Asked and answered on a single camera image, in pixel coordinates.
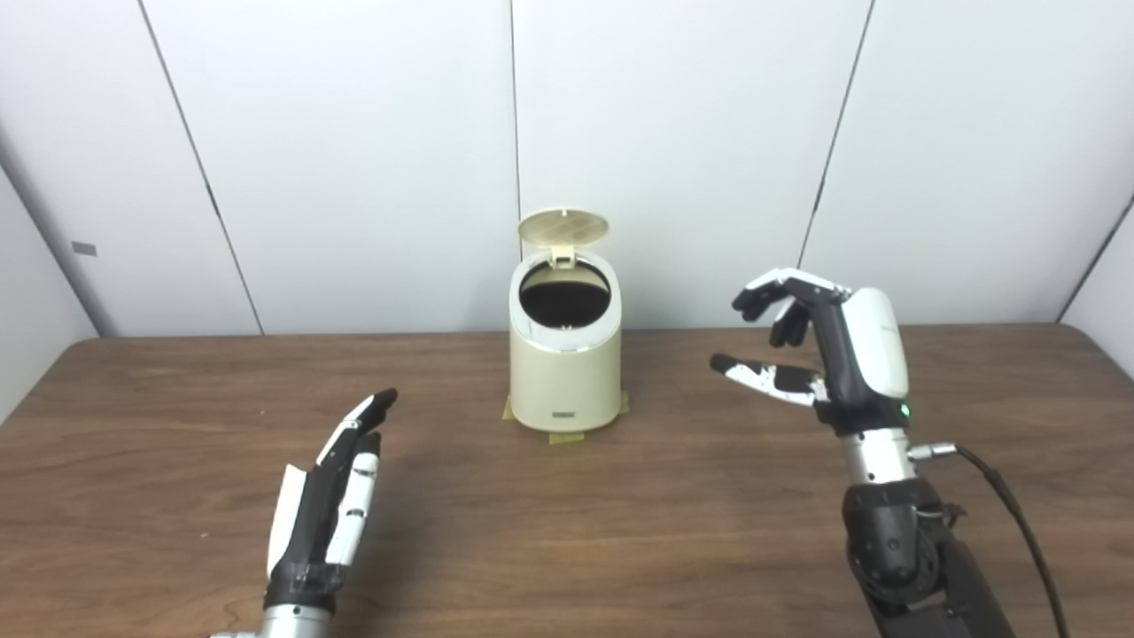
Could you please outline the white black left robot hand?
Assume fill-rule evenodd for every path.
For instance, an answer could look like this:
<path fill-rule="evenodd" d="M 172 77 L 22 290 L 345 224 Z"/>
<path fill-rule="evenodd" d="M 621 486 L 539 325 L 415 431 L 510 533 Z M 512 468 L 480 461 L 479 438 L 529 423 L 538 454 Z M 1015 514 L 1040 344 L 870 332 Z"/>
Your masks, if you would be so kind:
<path fill-rule="evenodd" d="M 264 609 L 333 613 L 369 522 L 381 454 L 379 427 L 397 389 L 365 397 L 337 424 L 308 470 L 287 465 L 268 534 Z"/>

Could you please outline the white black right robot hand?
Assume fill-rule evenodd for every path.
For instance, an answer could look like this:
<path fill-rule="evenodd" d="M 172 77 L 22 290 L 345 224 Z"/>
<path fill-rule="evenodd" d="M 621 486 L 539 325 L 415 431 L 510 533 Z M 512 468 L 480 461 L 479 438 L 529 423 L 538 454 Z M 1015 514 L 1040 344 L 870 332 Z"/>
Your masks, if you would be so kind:
<path fill-rule="evenodd" d="M 879 288 L 831 283 L 798 269 L 765 272 L 742 288 L 733 309 L 754 322 L 777 301 L 769 343 L 803 344 L 813 331 L 821 371 L 714 354 L 710 367 L 761 394 L 815 409 L 839 437 L 906 429 L 908 368 L 890 299 Z"/>

